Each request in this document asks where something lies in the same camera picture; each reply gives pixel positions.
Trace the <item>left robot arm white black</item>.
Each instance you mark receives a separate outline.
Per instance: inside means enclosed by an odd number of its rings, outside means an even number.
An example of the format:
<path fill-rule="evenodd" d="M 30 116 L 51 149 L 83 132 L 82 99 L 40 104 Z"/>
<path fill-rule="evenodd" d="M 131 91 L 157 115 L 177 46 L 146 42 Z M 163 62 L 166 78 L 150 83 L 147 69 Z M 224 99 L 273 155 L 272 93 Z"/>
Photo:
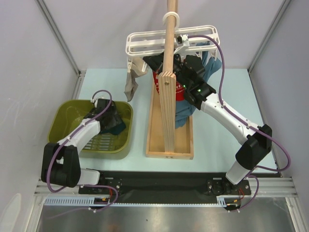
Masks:
<path fill-rule="evenodd" d="M 95 193 L 102 193 L 106 189 L 106 181 L 100 178 L 99 171 L 81 168 L 79 154 L 96 135 L 117 135 L 126 125 L 114 101 L 99 98 L 93 106 L 69 135 L 44 147 L 41 179 L 52 193 L 77 185 L 89 185 Z"/>

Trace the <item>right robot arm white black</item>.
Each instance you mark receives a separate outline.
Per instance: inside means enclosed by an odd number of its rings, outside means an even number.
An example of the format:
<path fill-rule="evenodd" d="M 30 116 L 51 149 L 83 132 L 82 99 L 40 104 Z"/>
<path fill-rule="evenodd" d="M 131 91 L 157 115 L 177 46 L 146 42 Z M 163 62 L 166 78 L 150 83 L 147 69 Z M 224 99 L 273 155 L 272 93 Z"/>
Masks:
<path fill-rule="evenodd" d="M 179 84 L 191 106 L 216 119 L 241 144 L 236 161 L 223 181 L 224 191 L 234 194 L 240 188 L 240 181 L 271 151 L 271 128 L 268 125 L 259 127 L 234 109 L 229 109 L 229 105 L 204 80 L 206 70 L 201 58 L 187 55 L 182 60 L 180 55 L 175 54 L 173 70 L 164 71 L 163 56 L 146 56 L 143 60 L 165 82 L 164 96 L 160 99 L 165 150 L 173 151 L 175 147 L 176 101 L 172 97 L 176 95 L 176 85 Z"/>

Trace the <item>white plastic clip hanger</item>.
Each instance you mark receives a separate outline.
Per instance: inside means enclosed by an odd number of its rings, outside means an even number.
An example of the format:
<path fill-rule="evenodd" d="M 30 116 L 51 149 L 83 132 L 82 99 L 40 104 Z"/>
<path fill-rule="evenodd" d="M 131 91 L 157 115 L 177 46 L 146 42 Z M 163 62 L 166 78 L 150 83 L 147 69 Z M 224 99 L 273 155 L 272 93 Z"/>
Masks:
<path fill-rule="evenodd" d="M 187 34 L 189 38 L 190 47 L 181 52 L 180 55 L 184 58 L 185 55 L 198 55 L 202 56 L 203 51 L 210 52 L 210 55 L 217 58 L 218 48 L 212 42 L 215 40 L 220 44 L 219 34 L 216 27 L 211 25 L 195 26 L 180 28 L 180 17 L 174 13 L 178 19 L 174 32 L 174 50 L 179 46 L 177 37 Z M 167 13 L 163 16 L 163 23 L 166 22 Z M 128 59 L 133 57 L 144 57 L 159 55 L 164 52 L 166 30 L 134 32 L 127 36 L 126 39 L 126 54 L 127 64 Z"/>

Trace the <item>red santa christmas sock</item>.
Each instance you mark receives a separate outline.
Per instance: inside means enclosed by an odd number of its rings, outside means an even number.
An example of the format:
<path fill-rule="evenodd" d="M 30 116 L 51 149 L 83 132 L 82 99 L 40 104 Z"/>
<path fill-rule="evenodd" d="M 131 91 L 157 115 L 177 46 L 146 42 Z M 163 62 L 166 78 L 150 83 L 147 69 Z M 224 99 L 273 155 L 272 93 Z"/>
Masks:
<path fill-rule="evenodd" d="M 159 83 L 158 83 L 159 74 L 155 71 L 152 71 L 152 73 L 153 73 L 153 79 L 154 79 L 154 86 L 155 86 L 157 93 L 159 94 Z"/>

